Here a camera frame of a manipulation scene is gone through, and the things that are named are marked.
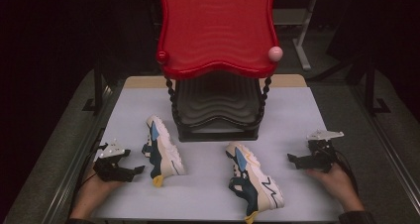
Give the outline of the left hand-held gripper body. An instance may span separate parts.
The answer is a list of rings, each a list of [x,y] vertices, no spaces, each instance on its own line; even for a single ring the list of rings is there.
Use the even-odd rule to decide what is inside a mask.
[[[133,170],[119,166],[119,161],[122,159],[120,154],[126,149],[122,148],[116,140],[105,143],[100,146],[100,149],[101,152],[93,167],[97,175],[104,181],[131,182],[134,178]]]

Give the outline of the white and navy sneaker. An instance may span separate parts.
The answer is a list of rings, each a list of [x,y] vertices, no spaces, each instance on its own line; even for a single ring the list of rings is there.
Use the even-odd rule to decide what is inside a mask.
[[[142,153],[154,166],[151,178],[154,187],[161,187],[163,181],[173,175],[185,175],[186,170],[177,146],[160,117],[152,115],[147,119],[148,140]]]
[[[261,212],[284,207],[279,186],[271,176],[263,173],[260,162],[250,149],[231,142],[225,153],[233,163],[234,174],[228,187],[236,196],[247,201],[247,224],[253,224]]]

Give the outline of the white metal desk leg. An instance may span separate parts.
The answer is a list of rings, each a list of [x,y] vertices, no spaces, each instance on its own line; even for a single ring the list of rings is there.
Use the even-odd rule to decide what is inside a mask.
[[[312,18],[312,15],[313,15],[313,11],[314,11],[316,2],[317,2],[317,0],[309,0],[308,6],[304,10],[300,35],[297,38],[292,40],[295,51],[296,51],[297,56],[299,58],[300,64],[301,64],[302,69],[304,71],[309,71],[311,69],[310,62],[307,58],[305,50],[303,49],[303,43],[304,43],[308,28],[309,28],[309,25],[310,25],[310,22],[311,22],[311,18]]]

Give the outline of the person's left hand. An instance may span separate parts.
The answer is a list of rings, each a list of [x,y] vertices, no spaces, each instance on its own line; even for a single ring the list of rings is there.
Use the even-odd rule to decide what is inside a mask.
[[[80,198],[106,198],[113,190],[123,185],[122,181],[104,181],[91,168],[79,188]]]

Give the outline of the grey metal table rail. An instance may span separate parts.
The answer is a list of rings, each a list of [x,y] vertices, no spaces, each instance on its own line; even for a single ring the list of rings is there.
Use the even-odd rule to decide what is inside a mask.
[[[58,183],[53,190],[52,200],[43,214],[41,224],[61,224],[70,212],[70,206],[77,194],[76,187],[82,182],[85,170],[93,159],[93,151],[98,147],[115,105],[113,89],[105,85],[99,97],[102,107],[96,111],[93,95],[82,100],[79,110],[69,113],[69,121],[64,121],[63,131],[68,135],[62,142],[65,150],[58,150],[50,158],[53,165],[62,165]]]
[[[380,144],[384,149],[385,156],[390,162],[390,165],[394,170],[399,183],[402,185],[406,196],[409,198],[416,213],[420,216],[420,187],[416,184],[411,173],[408,171],[402,159],[400,158],[400,155],[394,149],[391,140],[385,134],[385,131],[377,120],[376,115],[368,110],[365,106],[364,95],[355,86],[351,87],[351,91],[358,104],[361,106],[361,109],[364,115],[367,117],[369,124],[372,126],[375,135],[378,137]]]

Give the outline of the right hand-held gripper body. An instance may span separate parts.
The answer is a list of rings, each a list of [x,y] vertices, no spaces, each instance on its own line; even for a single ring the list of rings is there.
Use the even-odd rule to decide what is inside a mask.
[[[320,169],[322,172],[328,172],[332,163],[338,160],[337,152],[332,145],[332,140],[344,136],[343,132],[334,132],[327,130],[317,130],[307,136],[307,141],[318,140],[322,142],[322,148],[319,151],[311,153],[312,158],[317,162],[314,169]]]

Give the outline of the person's right hand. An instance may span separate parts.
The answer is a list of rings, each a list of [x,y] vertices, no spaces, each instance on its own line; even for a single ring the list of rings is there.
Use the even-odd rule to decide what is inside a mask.
[[[350,178],[337,164],[333,164],[328,172],[316,169],[307,169],[305,172],[320,181],[330,194],[341,201],[357,196]]]

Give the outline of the black metal stand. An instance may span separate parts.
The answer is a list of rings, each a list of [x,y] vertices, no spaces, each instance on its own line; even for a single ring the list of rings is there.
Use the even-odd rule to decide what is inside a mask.
[[[389,113],[390,109],[383,99],[374,97],[375,64],[371,57],[366,61],[365,107],[371,116],[378,113]]]
[[[94,97],[86,100],[82,110],[92,112],[96,116],[103,105],[103,93],[105,91],[105,78],[103,76],[103,64],[97,62],[93,69],[93,81],[94,81]]]

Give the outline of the pale grey table mat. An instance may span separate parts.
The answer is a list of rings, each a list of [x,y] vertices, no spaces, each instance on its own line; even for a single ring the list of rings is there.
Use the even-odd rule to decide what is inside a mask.
[[[114,107],[102,140],[130,150],[121,159],[124,168],[144,167],[132,182],[113,192],[95,217],[108,220],[242,221],[247,203],[228,187],[233,164],[223,142],[178,143],[186,168],[184,175],[167,178],[162,187],[152,184],[152,165],[142,153],[147,140],[146,120],[158,115],[170,134],[172,121],[168,94],[163,88],[125,88]],[[340,204],[314,178],[296,169],[289,155],[308,155],[306,138],[323,129],[324,122],[307,87],[274,88],[268,94],[259,136],[246,146],[262,171],[280,187],[285,205],[260,213],[258,221],[333,222]]]

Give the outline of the red and black shoe rack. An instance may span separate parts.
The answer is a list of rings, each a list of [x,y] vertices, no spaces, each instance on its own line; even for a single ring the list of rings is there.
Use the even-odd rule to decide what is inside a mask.
[[[160,0],[157,61],[182,142],[254,140],[282,57],[272,0]]]

